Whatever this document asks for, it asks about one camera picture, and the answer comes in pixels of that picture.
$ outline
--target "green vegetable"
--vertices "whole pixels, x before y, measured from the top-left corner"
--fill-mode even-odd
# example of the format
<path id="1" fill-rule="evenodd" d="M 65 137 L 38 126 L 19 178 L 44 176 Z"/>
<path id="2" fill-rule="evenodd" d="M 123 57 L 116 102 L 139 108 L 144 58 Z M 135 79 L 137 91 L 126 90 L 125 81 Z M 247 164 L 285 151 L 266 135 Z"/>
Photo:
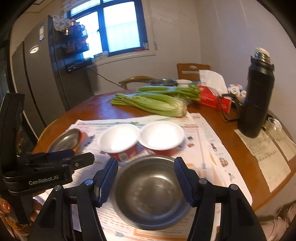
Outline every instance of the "green vegetable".
<path id="1" fill-rule="evenodd" d="M 176 86 L 143 86 L 137 88 L 137 92 L 142 93 L 158 93 L 178 97 L 180 99 L 200 101 L 201 90 L 197 85 L 189 85 L 188 87 Z"/>
<path id="2" fill-rule="evenodd" d="M 135 94 L 118 93 L 115 96 L 111 104 L 134 106 L 157 115 L 182 117 L 187 112 L 187 106 L 183 101 L 164 94 L 141 92 Z"/>

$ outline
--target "stainless steel bowl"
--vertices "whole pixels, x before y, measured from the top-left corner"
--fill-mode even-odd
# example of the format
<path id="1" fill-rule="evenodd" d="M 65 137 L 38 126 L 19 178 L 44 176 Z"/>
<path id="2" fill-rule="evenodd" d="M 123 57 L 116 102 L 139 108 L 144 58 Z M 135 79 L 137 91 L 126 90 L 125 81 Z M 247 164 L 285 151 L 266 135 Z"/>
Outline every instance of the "stainless steel bowl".
<path id="1" fill-rule="evenodd" d="M 160 85 L 160 86 L 173 86 L 177 85 L 176 80 L 170 80 L 170 79 L 159 79 L 159 80 L 152 80 L 149 82 L 151 85 Z"/>
<path id="2" fill-rule="evenodd" d="M 126 164 L 113 184 L 117 214 L 133 227 L 164 229 L 182 218 L 190 206 L 174 172 L 174 159 L 145 156 Z"/>
<path id="3" fill-rule="evenodd" d="M 72 149 L 78 144 L 79 137 L 79 129 L 70 129 L 55 139 L 55 141 L 48 148 L 48 152 Z"/>

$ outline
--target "silver bolt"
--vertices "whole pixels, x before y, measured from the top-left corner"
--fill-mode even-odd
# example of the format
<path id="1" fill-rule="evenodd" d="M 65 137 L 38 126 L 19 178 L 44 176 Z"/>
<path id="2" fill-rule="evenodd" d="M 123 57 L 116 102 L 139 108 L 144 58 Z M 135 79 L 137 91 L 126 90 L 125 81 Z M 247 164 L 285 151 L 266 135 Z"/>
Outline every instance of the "silver bolt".
<path id="1" fill-rule="evenodd" d="M 230 185 L 230 188 L 232 189 L 232 190 L 237 190 L 237 189 L 239 189 L 239 187 L 237 186 L 237 185 L 235 185 L 235 184 L 231 184 Z"/>
<path id="2" fill-rule="evenodd" d="M 199 183 L 200 184 L 207 184 L 207 180 L 206 179 L 204 179 L 204 178 L 201 178 L 200 180 L 199 180 Z"/>
<path id="3" fill-rule="evenodd" d="M 59 191 L 59 190 L 61 190 L 61 188 L 62 188 L 61 185 L 56 185 L 56 186 L 54 187 L 54 190 L 55 190 L 55 191 Z"/>
<path id="4" fill-rule="evenodd" d="M 87 179 L 84 183 L 88 186 L 88 185 L 91 185 L 93 184 L 93 180 L 92 179 Z"/>

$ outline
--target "red paper bowl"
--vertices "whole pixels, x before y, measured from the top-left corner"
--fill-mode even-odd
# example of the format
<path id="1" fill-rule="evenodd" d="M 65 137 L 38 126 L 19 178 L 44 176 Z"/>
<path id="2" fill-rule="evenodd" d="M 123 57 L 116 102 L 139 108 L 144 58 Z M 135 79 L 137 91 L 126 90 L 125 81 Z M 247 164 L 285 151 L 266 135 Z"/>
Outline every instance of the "red paper bowl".
<path id="1" fill-rule="evenodd" d="M 131 124 L 113 126 L 100 136 L 99 147 L 117 161 L 127 161 L 137 154 L 139 134 L 139 128 Z"/>
<path id="2" fill-rule="evenodd" d="M 184 130 L 175 123 L 156 121 L 144 126 L 139 142 L 149 154 L 172 156 L 185 139 Z"/>

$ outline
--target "window sill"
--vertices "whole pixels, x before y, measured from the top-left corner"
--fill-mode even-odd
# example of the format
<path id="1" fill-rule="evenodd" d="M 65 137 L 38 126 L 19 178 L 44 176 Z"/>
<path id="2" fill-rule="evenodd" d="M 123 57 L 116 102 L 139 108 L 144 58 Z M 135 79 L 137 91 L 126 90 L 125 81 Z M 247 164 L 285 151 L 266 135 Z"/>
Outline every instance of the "window sill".
<path id="1" fill-rule="evenodd" d="M 145 57 L 145 56 L 155 56 L 156 54 L 152 53 L 149 50 L 144 50 L 140 52 L 132 52 L 132 53 L 124 53 L 124 54 L 119 54 L 111 57 L 106 57 L 103 59 L 98 59 L 96 60 L 92 65 L 93 66 L 100 66 L 103 64 L 108 64 L 124 59 L 130 59 L 130 58 L 139 58 L 139 57 Z"/>

